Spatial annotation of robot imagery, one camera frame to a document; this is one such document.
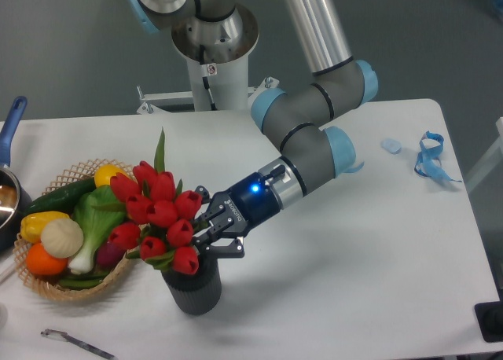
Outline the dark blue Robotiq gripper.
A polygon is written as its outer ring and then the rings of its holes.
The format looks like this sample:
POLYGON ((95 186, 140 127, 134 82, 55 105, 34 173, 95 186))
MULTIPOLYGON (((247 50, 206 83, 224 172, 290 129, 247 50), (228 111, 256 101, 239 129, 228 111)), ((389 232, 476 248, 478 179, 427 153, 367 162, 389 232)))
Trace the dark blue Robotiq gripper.
POLYGON ((197 220, 208 224, 207 231, 193 241, 199 254, 208 258, 243 258, 243 237, 281 209, 272 186, 280 175, 276 171, 255 172, 213 197, 206 187, 197 186, 200 210, 205 211, 197 220), (212 244, 222 238, 236 239, 224 246, 212 244))

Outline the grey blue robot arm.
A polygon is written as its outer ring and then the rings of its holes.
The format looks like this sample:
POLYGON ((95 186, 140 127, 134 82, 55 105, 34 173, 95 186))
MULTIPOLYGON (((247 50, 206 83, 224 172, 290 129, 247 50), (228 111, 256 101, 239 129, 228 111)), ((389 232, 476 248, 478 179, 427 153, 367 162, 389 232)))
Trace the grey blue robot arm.
POLYGON ((248 87, 259 29, 237 0, 128 0, 148 32, 171 30, 185 58, 197 111, 247 110, 280 156, 227 190, 205 197, 207 231, 197 254, 240 258, 248 232, 354 167, 349 137, 331 122, 373 99, 376 73, 353 58, 332 0, 285 0, 313 83, 289 95, 275 83, 248 87))

